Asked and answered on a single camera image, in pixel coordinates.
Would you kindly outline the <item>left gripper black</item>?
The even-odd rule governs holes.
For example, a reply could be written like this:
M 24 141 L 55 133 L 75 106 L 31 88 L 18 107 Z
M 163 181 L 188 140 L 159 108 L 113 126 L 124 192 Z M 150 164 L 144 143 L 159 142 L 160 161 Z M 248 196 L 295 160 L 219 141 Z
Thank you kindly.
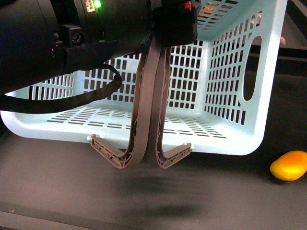
M 197 0 L 153 0 L 153 31 L 162 46 L 193 44 L 197 40 Z

